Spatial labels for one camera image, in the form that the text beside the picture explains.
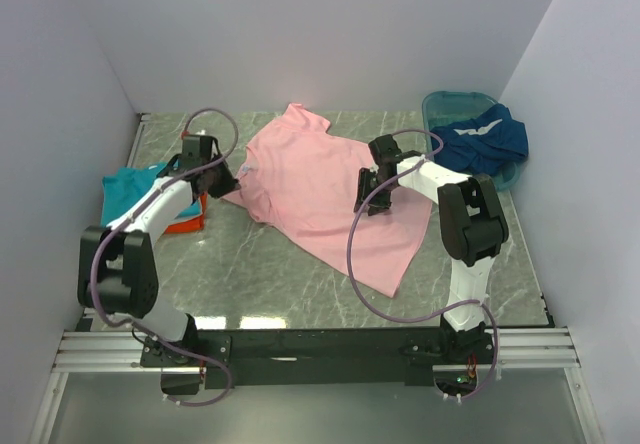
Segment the pink t shirt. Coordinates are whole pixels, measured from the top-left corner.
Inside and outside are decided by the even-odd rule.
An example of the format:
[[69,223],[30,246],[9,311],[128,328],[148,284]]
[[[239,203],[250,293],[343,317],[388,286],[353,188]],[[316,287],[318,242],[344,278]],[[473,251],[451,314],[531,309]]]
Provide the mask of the pink t shirt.
[[[347,238],[354,220],[358,172],[371,167],[366,144],[329,134],[327,119],[291,103],[246,146],[227,201],[271,225],[293,243],[348,274]],[[422,245],[432,203],[398,188],[389,212],[360,218],[353,247],[355,278],[392,297]]]

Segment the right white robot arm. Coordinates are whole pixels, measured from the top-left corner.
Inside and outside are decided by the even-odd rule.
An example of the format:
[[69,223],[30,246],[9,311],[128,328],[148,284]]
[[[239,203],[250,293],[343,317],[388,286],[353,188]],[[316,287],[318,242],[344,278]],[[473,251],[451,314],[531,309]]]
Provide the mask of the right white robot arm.
[[[374,166],[362,168],[347,238],[348,277],[358,298],[379,317],[395,323],[421,323],[435,317],[450,330],[439,338],[444,359],[460,363],[474,350],[468,333],[480,329],[492,315],[485,304],[491,268],[508,240],[509,228],[494,183],[486,174],[466,175],[433,161],[434,152],[403,152],[393,134],[368,144]],[[441,242],[451,258],[449,297],[445,308],[428,316],[396,318],[382,313],[360,293],[352,265],[352,247],[362,214],[381,214],[391,208],[391,193],[413,190],[436,203]]]

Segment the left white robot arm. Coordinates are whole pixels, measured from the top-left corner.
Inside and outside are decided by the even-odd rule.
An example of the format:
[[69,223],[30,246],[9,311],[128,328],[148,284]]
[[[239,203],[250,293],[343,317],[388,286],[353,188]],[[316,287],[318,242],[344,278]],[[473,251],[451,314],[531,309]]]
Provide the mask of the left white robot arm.
[[200,342],[193,318],[158,298],[154,246],[180,213],[208,195],[221,198],[239,188],[209,135],[188,134],[181,152],[154,175],[150,189],[105,226],[86,228],[80,240],[77,299],[101,310],[107,324],[130,323],[165,340],[176,365],[193,363]]

